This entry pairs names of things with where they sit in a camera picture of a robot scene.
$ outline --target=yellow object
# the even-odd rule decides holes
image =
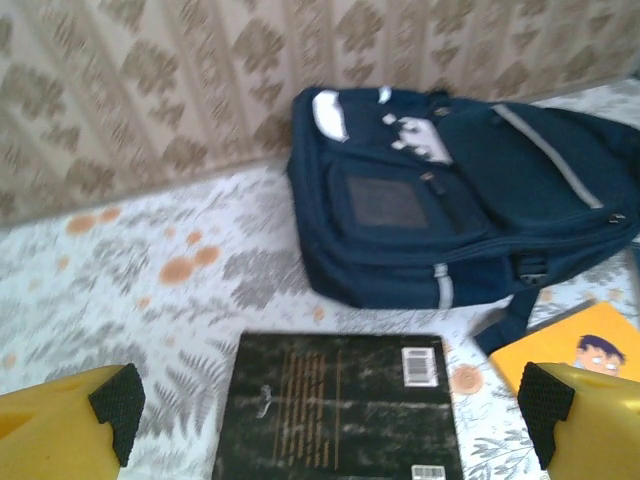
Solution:
[[[539,364],[575,390],[554,428],[551,480],[640,479],[640,383],[567,365]]]
[[[596,348],[581,351],[578,347],[586,335],[615,346],[624,359]],[[640,332],[613,306],[603,302],[527,335],[495,351],[489,358],[514,393],[518,392],[528,362],[580,365],[640,382]]]
[[[89,395],[122,368],[98,368],[0,396],[0,479],[116,479],[113,430],[98,422]]]

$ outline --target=backpack front pocket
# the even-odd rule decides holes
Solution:
[[[332,220],[347,240],[452,247],[488,224],[460,179],[445,168],[393,168],[335,158],[328,175]]]

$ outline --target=cartoon boy illustration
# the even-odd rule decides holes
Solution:
[[[576,362],[573,366],[619,377],[620,367],[625,361],[626,356],[615,345],[596,335],[585,335],[578,343]]]

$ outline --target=yellow book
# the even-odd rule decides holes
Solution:
[[[640,382],[640,332],[603,302],[531,333],[489,358],[514,393],[528,362],[561,363]]]

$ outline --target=cartoon face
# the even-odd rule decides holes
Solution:
[[[585,349],[578,348],[577,360],[585,370],[613,377],[620,376],[622,359],[615,353],[607,355],[601,348],[587,345]]]

